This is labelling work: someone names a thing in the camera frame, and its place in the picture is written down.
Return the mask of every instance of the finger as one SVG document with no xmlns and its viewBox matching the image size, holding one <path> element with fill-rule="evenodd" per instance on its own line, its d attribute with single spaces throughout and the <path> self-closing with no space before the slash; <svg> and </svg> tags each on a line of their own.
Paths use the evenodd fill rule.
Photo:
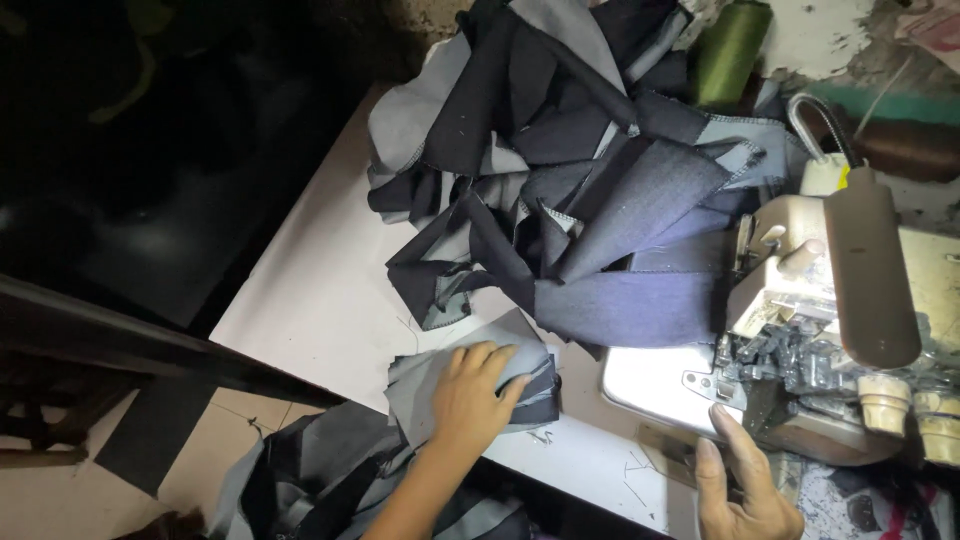
<svg viewBox="0 0 960 540">
<path fill-rule="evenodd" d="M 710 420 L 733 451 L 731 469 L 740 485 L 743 486 L 744 506 L 750 502 L 770 500 L 777 496 L 777 488 L 770 474 L 770 462 L 767 456 L 756 447 L 754 439 L 733 419 L 720 404 L 710 408 Z"/>
<path fill-rule="evenodd" d="M 460 364 L 460 370 L 475 371 L 480 369 L 483 367 L 484 362 L 487 361 L 487 356 L 489 356 L 490 353 L 495 350 L 496 343 L 493 343 L 492 341 L 481 341 L 480 343 L 474 343 L 470 346 L 469 351 L 467 351 L 467 356 Z"/>
<path fill-rule="evenodd" d="M 487 357 L 487 361 L 484 362 L 483 367 L 480 369 L 484 377 L 490 381 L 490 384 L 496 384 L 496 381 L 500 379 L 503 368 L 506 367 L 510 358 L 514 357 L 516 349 L 516 345 L 506 345 L 493 351 L 493 353 Z"/>
<path fill-rule="evenodd" d="M 467 349 L 463 347 L 457 347 L 453 350 L 453 354 L 450 355 L 450 364 L 446 366 L 447 373 L 451 376 L 457 375 L 460 371 L 460 366 L 464 362 L 464 357 L 467 356 Z"/>
<path fill-rule="evenodd" d="M 727 470 L 716 445 L 704 437 L 697 441 L 696 477 L 700 521 L 707 528 L 716 528 L 729 519 Z"/>
<path fill-rule="evenodd" d="M 520 401 L 520 395 L 523 394 L 523 389 L 530 383 L 530 379 L 532 379 L 532 377 L 527 374 L 514 377 L 508 382 L 507 386 L 500 392 L 500 406 L 507 410 L 513 410 L 516 402 Z"/>
</svg>

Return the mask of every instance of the green thread spool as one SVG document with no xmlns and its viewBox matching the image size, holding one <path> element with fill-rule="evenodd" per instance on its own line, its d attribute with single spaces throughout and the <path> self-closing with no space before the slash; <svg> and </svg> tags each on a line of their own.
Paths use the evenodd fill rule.
<svg viewBox="0 0 960 540">
<path fill-rule="evenodd" d="M 697 43 L 694 105 L 731 111 L 740 101 L 774 12 L 768 4 L 735 0 L 720 12 L 716 24 Z"/>
</svg>

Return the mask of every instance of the left hand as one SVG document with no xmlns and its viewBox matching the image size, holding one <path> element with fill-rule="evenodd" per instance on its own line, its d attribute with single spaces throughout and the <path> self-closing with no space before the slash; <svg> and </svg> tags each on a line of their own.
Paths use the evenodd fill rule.
<svg viewBox="0 0 960 540">
<path fill-rule="evenodd" d="M 433 395 L 436 422 L 431 443 L 476 460 L 510 422 L 529 375 L 516 377 L 496 396 L 496 382 L 516 353 L 516 345 L 496 347 L 484 341 L 458 348 L 440 373 Z"/>
</svg>

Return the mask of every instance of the tiled floor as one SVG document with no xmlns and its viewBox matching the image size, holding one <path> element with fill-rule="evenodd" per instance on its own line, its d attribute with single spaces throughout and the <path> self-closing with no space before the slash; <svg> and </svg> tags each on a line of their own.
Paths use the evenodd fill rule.
<svg viewBox="0 0 960 540">
<path fill-rule="evenodd" d="M 84 463 L 0 469 L 0 540 L 109 540 L 170 509 L 198 507 L 209 518 L 224 473 L 251 448 L 258 428 L 267 435 L 319 412 L 308 405 L 217 390 L 154 499 L 93 462 L 133 397 L 91 430 L 90 457 Z"/>
</svg>

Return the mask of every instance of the white table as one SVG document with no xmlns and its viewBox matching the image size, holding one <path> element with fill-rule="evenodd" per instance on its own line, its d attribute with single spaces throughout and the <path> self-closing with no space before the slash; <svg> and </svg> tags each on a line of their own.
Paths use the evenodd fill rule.
<svg viewBox="0 0 960 540">
<path fill-rule="evenodd" d="M 514 304 L 481 290 L 472 316 L 422 332 L 390 285 L 384 263 L 416 230 L 384 225 L 367 206 L 366 122 L 383 91 L 358 107 L 210 339 L 386 413 L 394 356 L 454 341 Z M 601 397 L 600 365 L 538 332 L 559 350 L 564 413 L 537 436 L 498 437 L 485 456 L 678 540 L 696 538 L 695 492 L 642 466 L 639 418 Z"/>
</svg>

